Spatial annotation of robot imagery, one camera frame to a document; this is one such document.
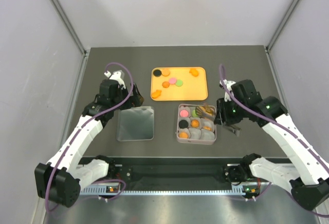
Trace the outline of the black sandwich cookie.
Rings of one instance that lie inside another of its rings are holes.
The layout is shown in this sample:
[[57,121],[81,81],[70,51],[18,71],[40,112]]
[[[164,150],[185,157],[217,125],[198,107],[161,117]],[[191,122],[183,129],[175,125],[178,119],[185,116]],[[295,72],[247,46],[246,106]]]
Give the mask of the black sandwich cookie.
[[180,120],[178,123],[179,128],[184,129],[189,127],[189,123],[187,120]]

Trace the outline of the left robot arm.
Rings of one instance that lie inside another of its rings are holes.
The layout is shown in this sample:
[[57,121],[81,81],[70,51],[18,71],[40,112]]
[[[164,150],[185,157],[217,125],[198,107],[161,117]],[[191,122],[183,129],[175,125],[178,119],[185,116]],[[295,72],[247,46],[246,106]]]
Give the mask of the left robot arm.
[[37,194],[49,204],[70,208],[80,192],[99,180],[117,181],[114,161],[97,156],[90,163],[78,167],[87,148],[114,116],[114,111],[140,107],[143,103],[136,84],[127,90],[122,80],[104,80],[99,93],[89,103],[79,118],[74,131],[59,151],[47,163],[39,163],[35,170]]

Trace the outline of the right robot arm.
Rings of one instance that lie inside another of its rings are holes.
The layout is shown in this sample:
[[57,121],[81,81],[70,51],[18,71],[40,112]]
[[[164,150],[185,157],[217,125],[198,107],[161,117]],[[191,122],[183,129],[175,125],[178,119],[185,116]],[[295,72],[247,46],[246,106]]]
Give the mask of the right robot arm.
[[293,199],[308,211],[328,199],[328,163],[303,140],[278,98],[252,99],[248,104],[249,111],[224,98],[219,98],[216,105],[216,124],[234,125],[248,118],[274,139],[295,167],[289,170],[252,153],[241,159],[236,172],[225,169],[228,179],[238,182],[254,178],[267,180],[290,192]]

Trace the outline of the silver tin lid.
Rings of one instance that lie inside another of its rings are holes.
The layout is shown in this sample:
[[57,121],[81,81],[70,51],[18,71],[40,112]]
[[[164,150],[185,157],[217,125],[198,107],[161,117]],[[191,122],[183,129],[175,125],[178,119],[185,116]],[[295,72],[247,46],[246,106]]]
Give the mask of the silver tin lid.
[[121,110],[116,139],[119,142],[149,141],[154,138],[155,112],[152,106]]

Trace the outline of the green sandwich cookie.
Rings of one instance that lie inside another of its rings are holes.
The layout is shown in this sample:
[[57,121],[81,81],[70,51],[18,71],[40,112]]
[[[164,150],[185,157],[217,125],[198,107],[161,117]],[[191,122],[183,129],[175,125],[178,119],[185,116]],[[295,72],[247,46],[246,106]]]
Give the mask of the green sandwich cookie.
[[175,83],[176,86],[180,87],[183,85],[183,81],[182,80],[177,80]]
[[196,113],[196,110],[195,110],[195,109],[192,110],[192,116],[193,116],[193,117],[197,117],[197,113]]

